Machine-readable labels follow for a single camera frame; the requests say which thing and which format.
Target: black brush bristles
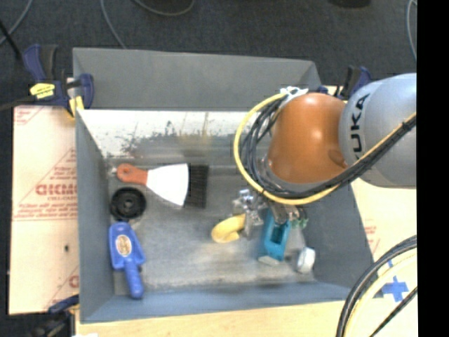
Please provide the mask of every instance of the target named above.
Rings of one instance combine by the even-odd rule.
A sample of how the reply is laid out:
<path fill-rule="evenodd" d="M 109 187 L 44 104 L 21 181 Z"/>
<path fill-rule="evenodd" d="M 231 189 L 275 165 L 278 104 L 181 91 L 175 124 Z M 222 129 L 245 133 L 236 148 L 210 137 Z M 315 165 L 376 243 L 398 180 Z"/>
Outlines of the black brush bristles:
<path fill-rule="evenodd" d="M 204 209 L 208 187 L 209 165 L 189 165 L 189 191 L 184 207 L 193 206 Z"/>

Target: black carpet floor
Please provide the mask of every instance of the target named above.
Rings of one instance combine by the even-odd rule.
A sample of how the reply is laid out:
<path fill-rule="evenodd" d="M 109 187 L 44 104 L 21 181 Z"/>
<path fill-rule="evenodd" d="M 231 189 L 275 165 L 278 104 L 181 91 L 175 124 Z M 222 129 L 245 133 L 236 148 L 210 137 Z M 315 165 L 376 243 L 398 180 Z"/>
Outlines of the black carpet floor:
<path fill-rule="evenodd" d="M 0 0 L 11 29 L 29 0 Z M 324 84 L 341 84 L 349 65 L 374 79 L 416 72 L 417 0 L 195 0 L 179 16 L 150 13 L 131 0 L 104 0 L 117 36 L 128 48 L 299 58 L 316 63 Z M 141 0 L 176 12 L 191 0 Z M 123 48 L 100 0 L 33 0 L 12 33 L 20 49 L 57 44 L 56 68 L 72 68 L 72 48 Z M 30 76 L 0 34 L 0 103 L 27 95 Z M 45 315 L 8 316 L 11 228 L 11 111 L 0 112 L 0 336 L 23 336 Z"/>

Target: orange brush handle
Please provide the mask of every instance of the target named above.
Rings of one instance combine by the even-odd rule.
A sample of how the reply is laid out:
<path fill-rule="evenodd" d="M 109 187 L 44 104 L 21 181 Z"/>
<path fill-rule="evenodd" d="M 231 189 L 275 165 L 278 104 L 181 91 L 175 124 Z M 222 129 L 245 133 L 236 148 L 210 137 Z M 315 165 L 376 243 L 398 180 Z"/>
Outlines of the orange brush handle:
<path fill-rule="evenodd" d="M 148 172 L 131 164 L 120 164 L 117 166 L 117 178 L 124 183 L 137 183 L 146 186 Z"/>

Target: blue cross symbol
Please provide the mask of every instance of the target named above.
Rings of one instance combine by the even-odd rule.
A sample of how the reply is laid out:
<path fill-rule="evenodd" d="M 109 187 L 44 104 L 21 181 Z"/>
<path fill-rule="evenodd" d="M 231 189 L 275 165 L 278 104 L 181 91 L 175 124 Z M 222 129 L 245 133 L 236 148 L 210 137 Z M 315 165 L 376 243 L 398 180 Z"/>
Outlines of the blue cross symbol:
<path fill-rule="evenodd" d="M 388 266 L 392 267 L 393 263 L 389 260 Z M 399 282 L 398 277 L 393 277 L 393 282 L 385 284 L 382 287 L 383 294 L 391 293 L 394 297 L 394 302 L 400 302 L 403 300 L 402 293 L 408 292 L 408 287 L 405 282 Z"/>

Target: cardboard sheet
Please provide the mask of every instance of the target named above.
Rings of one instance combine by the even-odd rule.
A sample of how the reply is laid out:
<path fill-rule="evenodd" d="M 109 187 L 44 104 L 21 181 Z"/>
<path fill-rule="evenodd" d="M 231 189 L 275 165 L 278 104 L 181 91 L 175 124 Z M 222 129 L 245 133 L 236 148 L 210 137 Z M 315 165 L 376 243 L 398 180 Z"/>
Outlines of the cardboard sheet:
<path fill-rule="evenodd" d="M 14 111 L 9 313 L 78 293 L 74 119 L 60 107 Z"/>

